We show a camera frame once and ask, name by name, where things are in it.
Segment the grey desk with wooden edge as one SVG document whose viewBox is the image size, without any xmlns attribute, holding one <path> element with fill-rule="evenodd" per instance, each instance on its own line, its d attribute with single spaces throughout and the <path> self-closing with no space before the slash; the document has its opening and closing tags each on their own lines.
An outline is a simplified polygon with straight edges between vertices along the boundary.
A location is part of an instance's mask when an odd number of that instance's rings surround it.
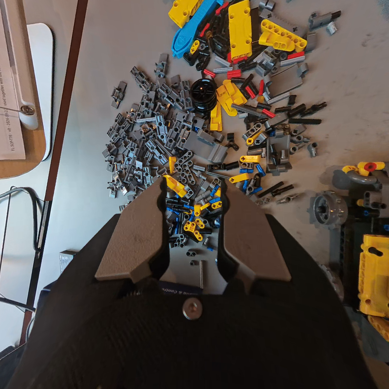
<svg viewBox="0 0 389 389">
<path fill-rule="evenodd" d="M 177 26 L 168 17 L 172 1 L 89 1 L 54 201 L 48 225 L 38 291 L 61 274 L 59 253 L 80 250 L 108 219 L 118 213 L 123 195 L 109 197 L 110 173 L 102 156 L 115 110 L 109 94 L 119 81 L 128 83 L 121 110 L 139 102 L 142 93 L 130 70 L 149 77 L 161 53 L 169 53 L 169 76 L 197 80 L 194 66 L 173 58 Z M 317 45 L 305 56 L 309 70 L 291 91 L 297 107 L 326 102 L 305 119 L 303 137 L 317 144 L 290 156 L 292 169 L 262 179 L 266 190 L 284 181 L 294 189 L 262 205 L 318 263 L 340 270 L 339 228 L 314 218 L 317 193 L 348 194 L 345 165 L 388 161 L 388 1 L 275 1 L 275 14 L 308 26 L 309 16 L 341 11 L 337 31 L 316 30 Z"/>
</svg>

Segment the black adapter block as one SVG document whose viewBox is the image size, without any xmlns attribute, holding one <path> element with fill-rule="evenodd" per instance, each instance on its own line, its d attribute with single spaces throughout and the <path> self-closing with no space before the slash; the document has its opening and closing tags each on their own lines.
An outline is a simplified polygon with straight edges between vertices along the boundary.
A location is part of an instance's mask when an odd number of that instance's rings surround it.
<svg viewBox="0 0 389 389">
<path fill-rule="evenodd" d="M 60 273 L 63 273 L 68 264 L 73 260 L 74 256 L 78 253 L 77 250 L 64 250 L 59 253 L 60 260 Z"/>
</svg>

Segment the blue curved piece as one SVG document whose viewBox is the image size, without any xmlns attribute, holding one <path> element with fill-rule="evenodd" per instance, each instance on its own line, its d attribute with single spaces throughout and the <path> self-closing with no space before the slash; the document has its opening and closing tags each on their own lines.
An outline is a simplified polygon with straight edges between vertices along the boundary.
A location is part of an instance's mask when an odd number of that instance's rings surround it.
<svg viewBox="0 0 389 389">
<path fill-rule="evenodd" d="M 223 5 L 221 0 L 175 1 L 173 3 L 169 17 L 180 27 L 172 40 L 173 57 L 182 58 L 190 50 L 201 22 L 221 5 Z"/>
</svg>

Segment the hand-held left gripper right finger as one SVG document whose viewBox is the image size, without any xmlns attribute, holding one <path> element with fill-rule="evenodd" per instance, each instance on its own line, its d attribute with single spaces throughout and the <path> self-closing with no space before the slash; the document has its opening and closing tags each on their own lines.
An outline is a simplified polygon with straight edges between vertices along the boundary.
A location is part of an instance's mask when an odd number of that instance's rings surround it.
<svg viewBox="0 0 389 389">
<path fill-rule="evenodd" d="M 250 292 L 259 280 L 290 282 L 291 274 L 265 213 L 229 181 L 221 182 L 217 269 Z"/>
</svg>

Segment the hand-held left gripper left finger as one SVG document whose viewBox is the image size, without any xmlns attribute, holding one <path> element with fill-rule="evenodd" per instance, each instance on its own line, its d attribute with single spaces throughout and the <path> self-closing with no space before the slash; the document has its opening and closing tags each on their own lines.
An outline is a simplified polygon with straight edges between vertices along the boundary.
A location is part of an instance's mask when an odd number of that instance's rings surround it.
<svg viewBox="0 0 389 389">
<path fill-rule="evenodd" d="M 169 267 L 169 234 L 165 217 L 166 178 L 158 178 L 120 214 L 95 278 L 159 280 Z"/>
</svg>

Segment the group of yellow beams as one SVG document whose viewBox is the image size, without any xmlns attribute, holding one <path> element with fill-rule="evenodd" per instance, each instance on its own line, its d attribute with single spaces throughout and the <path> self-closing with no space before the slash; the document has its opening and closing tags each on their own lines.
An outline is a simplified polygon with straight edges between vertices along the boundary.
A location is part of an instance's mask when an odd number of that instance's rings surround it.
<svg viewBox="0 0 389 389">
<path fill-rule="evenodd" d="M 227 43 L 222 41 L 217 45 L 230 48 L 233 60 L 252 55 L 254 42 L 287 52 L 301 52 L 306 49 L 308 42 L 304 39 L 305 29 L 277 21 L 272 14 L 275 7 L 273 1 L 260 1 L 260 7 L 264 13 L 259 13 L 259 38 L 256 38 L 253 32 L 251 15 L 254 14 L 254 9 L 250 8 L 250 1 L 223 1 L 223 5 L 201 22 L 190 50 L 184 54 L 194 54 L 198 50 L 195 48 L 195 39 L 203 37 L 206 32 L 211 32 L 214 39 L 228 35 Z"/>
</svg>

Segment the pile of small dark pieces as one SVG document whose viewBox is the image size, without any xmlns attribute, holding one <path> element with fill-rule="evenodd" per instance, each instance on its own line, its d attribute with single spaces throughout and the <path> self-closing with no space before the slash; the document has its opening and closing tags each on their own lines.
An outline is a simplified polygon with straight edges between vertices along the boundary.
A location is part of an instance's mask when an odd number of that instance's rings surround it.
<svg viewBox="0 0 389 389">
<path fill-rule="evenodd" d="M 272 14 L 277 21 L 299 26 L 274 10 Z M 131 75 L 142 98 L 117 114 L 102 153 L 112 175 L 110 197 L 120 192 L 127 197 L 119 211 L 158 178 L 166 178 L 168 244 L 192 258 L 198 250 L 188 244 L 215 250 L 210 238 L 220 227 L 221 181 L 231 182 L 257 205 L 294 189 L 279 182 L 263 190 L 261 181 L 267 174 L 289 171 L 290 156 L 306 145 L 311 157 L 317 155 L 317 144 L 309 144 L 302 134 L 306 124 L 321 120 L 305 117 L 327 103 L 295 107 L 291 91 L 302 85 L 309 70 L 305 56 L 317 45 L 316 30 L 325 27 L 333 35 L 340 16 L 341 11 L 312 13 L 308 26 L 299 26 L 306 30 L 304 51 L 287 52 L 254 42 L 252 55 L 236 60 L 230 48 L 217 45 L 227 43 L 228 35 L 214 39 L 206 32 L 195 39 L 198 50 L 180 58 L 200 73 L 194 82 L 180 75 L 166 79 L 167 53 L 155 63 L 155 81 L 134 66 Z"/>
</svg>

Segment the wooden board with instruction sheet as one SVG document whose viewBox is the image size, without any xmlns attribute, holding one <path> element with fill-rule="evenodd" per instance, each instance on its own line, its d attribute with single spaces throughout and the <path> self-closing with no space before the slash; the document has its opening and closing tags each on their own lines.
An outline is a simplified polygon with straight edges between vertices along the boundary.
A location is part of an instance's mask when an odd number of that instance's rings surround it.
<svg viewBox="0 0 389 389">
<path fill-rule="evenodd" d="M 1 179 L 36 168 L 46 152 L 22 1 L 1 1 Z"/>
</svg>

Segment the yellow toy block vehicle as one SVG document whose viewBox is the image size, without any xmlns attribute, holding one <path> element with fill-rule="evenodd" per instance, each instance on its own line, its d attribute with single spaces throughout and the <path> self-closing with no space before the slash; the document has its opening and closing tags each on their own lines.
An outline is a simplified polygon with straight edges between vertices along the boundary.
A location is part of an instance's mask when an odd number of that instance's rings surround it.
<svg viewBox="0 0 389 389">
<path fill-rule="evenodd" d="M 339 278 L 343 301 L 359 311 L 388 342 L 389 180 L 388 161 L 346 165 L 340 182 L 348 190 L 319 192 L 313 200 L 316 222 L 339 232 Z"/>
</svg>

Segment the white stand base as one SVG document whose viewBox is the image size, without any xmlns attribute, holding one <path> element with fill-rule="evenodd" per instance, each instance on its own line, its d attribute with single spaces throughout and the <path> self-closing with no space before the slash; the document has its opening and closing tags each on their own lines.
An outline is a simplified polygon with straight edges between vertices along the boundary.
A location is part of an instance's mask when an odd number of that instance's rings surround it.
<svg viewBox="0 0 389 389">
<path fill-rule="evenodd" d="M 46 151 L 42 158 L 45 161 L 52 150 L 55 40 L 51 29 L 41 22 L 28 24 L 27 32 L 46 140 Z"/>
</svg>

